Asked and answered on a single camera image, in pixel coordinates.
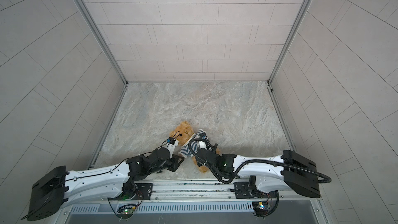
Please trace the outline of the blue white striped knit sweater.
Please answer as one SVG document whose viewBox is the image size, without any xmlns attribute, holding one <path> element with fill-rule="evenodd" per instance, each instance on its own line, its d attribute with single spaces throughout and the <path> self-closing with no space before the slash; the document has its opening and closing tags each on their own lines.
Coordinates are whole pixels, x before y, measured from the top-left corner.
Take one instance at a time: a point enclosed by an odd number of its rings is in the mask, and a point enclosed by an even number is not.
<svg viewBox="0 0 398 224">
<path fill-rule="evenodd" d="M 199 129 L 198 132 L 205 132 L 205 131 L 202 129 Z M 199 151 L 200 148 L 198 148 L 198 145 L 197 145 L 197 141 L 199 141 L 199 139 L 196 138 L 197 133 L 193 134 L 188 139 L 188 141 L 181 147 L 181 149 L 178 153 L 180 156 L 182 156 L 184 158 L 194 157 L 194 153 L 197 153 Z"/>
</svg>

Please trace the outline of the tan plush teddy bear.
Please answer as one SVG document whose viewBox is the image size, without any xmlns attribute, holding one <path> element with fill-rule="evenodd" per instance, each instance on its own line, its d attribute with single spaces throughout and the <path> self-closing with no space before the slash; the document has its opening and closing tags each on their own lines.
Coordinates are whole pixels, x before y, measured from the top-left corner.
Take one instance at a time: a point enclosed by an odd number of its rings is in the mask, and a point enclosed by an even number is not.
<svg viewBox="0 0 398 224">
<path fill-rule="evenodd" d="M 178 145 L 181 147 L 188 141 L 188 139 L 193 135 L 194 129 L 188 123 L 187 121 L 182 121 L 179 126 L 177 126 L 174 131 L 170 133 L 170 137 L 175 138 L 178 140 Z M 197 158 L 194 157 L 187 157 L 187 158 L 192 158 L 194 165 L 199 169 L 201 173 L 206 173 L 209 171 L 209 169 L 206 166 L 198 165 L 197 163 Z"/>
</svg>

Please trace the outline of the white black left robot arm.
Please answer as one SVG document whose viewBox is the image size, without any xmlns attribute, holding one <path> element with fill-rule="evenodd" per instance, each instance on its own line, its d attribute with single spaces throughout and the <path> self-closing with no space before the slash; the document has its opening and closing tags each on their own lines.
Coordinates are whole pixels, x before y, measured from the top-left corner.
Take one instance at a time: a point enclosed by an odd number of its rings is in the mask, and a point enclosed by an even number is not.
<svg viewBox="0 0 398 224">
<path fill-rule="evenodd" d="M 65 166 L 52 169 L 32 186 L 29 222 L 45 219 L 60 209 L 80 202 L 109 199 L 136 200 L 150 198 L 148 189 L 140 189 L 137 181 L 164 170 L 175 172 L 184 157 L 173 148 L 159 148 L 148 156 L 127 158 L 117 165 L 86 171 L 68 171 Z"/>
</svg>

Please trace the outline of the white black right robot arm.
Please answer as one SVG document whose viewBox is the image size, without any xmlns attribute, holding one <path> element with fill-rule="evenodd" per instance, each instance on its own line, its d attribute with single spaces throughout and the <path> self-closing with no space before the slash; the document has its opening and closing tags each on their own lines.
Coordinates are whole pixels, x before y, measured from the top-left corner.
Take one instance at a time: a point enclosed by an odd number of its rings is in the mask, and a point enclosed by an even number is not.
<svg viewBox="0 0 398 224">
<path fill-rule="evenodd" d="M 320 198 L 319 184 L 328 182 L 317 172 L 316 164 L 306 157 L 284 150 L 281 156 L 250 158 L 235 154 L 219 155 L 201 148 L 194 154 L 199 164 L 206 166 L 219 182 L 230 184 L 235 178 L 254 177 L 257 191 L 293 190 L 308 198 Z"/>
</svg>

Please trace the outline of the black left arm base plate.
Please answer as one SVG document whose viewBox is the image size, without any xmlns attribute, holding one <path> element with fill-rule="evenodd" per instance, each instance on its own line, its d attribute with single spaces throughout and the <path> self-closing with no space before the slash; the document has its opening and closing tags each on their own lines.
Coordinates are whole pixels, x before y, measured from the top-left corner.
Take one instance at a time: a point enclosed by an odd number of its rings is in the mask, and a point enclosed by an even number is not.
<svg viewBox="0 0 398 224">
<path fill-rule="evenodd" d="M 122 193 L 117 195 L 111 200 L 115 201 L 142 201 L 150 200 L 152 194 L 153 184 L 152 183 L 138 183 L 133 185 L 124 184 L 122 187 Z"/>
</svg>

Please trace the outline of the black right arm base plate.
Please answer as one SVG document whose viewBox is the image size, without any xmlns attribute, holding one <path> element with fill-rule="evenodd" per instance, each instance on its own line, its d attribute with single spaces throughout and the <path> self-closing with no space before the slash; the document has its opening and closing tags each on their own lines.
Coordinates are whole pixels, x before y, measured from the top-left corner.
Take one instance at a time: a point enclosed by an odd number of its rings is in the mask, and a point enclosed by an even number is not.
<svg viewBox="0 0 398 224">
<path fill-rule="evenodd" d="M 250 181 L 235 182 L 233 192 L 236 199 L 276 199 L 277 193 L 275 191 L 264 193 L 257 189 L 255 183 Z"/>
</svg>

